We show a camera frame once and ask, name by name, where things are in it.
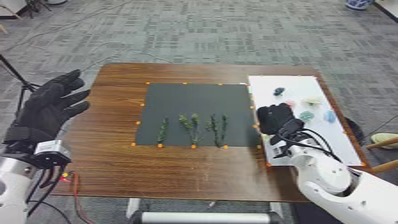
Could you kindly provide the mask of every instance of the small plant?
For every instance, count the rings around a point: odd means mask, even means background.
[[[161,131],[159,131],[159,147],[164,147],[164,141],[166,141],[166,136],[168,136],[168,128],[169,128],[169,117],[166,117],[162,126],[161,126]]]
[[[207,130],[214,131],[214,134],[216,134],[216,146],[221,148],[225,146],[226,132],[228,132],[228,116],[226,115],[223,115],[223,127],[221,127],[221,130],[219,130],[219,122],[217,122],[217,119],[216,119],[216,114],[210,117]]]
[[[185,115],[180,115],[180,123],[191,135],[193,148],[196,148],[201,142],[200,115],[193,114],[191,120]]]

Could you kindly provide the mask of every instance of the blue object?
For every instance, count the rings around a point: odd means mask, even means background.
[[[276,89],[274,96],[281,96],[283,92],[285,92],[285,88],[280,87],[280,88]]]
[[[315,118],[315,114],[313,114],[310,111],[305,111],[305,112],[301,113],[301,120],[303,120],[305,122],[310,122],[313,118]]]
[[[374,2],[376,0],[347,0],[345,6],[349,9],[363,11],[368,9]]]
[[[324,119],[326,119],[326,121],[328,121],[329,123],[335,123],[335,121],[337,121],[337,113],[335,113],[333,110],[329,110],[329,111],[326,112]]]

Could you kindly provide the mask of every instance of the white paper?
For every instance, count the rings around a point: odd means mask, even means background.
[[[296,102],[294,113],[296,117],[301,117],[301,113],[310,111],[315,114],[315,118],[306,123],[306,128],[319,132],[324,136],[333,151],[349,166],[363,166],[363,162],[358,156],[356,148],[351,143],[345,129],[337,118],[335,123],[329,123],[324,119],[326,113],[333,110],[328,97],[321,88],[317,77],[313,76],[249,76],[251,93],[255,98],[257,109],[273,104],[280,105],[287,101]],[[283,87],[285,92],[281,96],[274,96],[276,88]],[[310,106],[305,102],[306,98],[321,97],[322,103],[319,106]],[[274,159],[276,152],[273,152],[265,142],[267,160],[273,166],[292,165],[289,158]]]

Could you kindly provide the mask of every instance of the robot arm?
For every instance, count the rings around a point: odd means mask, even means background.
[[[280,114],[285,114],[285,119],[276,118]],[[287,142],[281,157],[290,157],[299,173],[297,185],[308,199],[347,224],[398,223],[398,187],[345,166],[317,138],[305,134],[305,123],[285,105],[260,108],[258,117],[262,132],[276,134],[273,143]]]
[[[0,153],[0,222],[24,224],[42,201],[45,200],[59,183],[59,177],[68,163],[72,162],[72,152],[59,140],[54,140],[65,122],[81,114],[90,103],[79,103],[90,91],[70,94],[84,86],[81,71],[75,70],[47,82],[34,91],[26,102],[17,120],[8,130],[4,144],[8,148]],[[31,202],[29,189],[38,170],[49,172],[47,180],[38,186],[47,188],[47,193],[40,202]]]

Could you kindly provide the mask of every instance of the gray carpet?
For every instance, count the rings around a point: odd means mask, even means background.
[[[367,133],[397,115],[398,26],[376,7],[351,11],[344,0],[72,0],[52,10],[34,20],[0,21],[11,32],[0,33],[0,52],[38,84],[81,68],[90,88],[113,62],[305,64],[321,70],[344,113]],[[0,81],[2,136],[20,92],[2,68]],[[397,125],[398,119],[384,131],[397,132]],[[377,165],[398,158],[398,151],[377,149],[367,156]],[[381,177],[398,183],[397,171]],[[50,201],[75,216],[72,199]],[[127,199],[82,201],[98,223],[123,222]],[[157,208],[164,202],[148,203]],[[249,205],[237,205],[242,212]],[[33,223],[58,223],[56,213],[42,211]]]

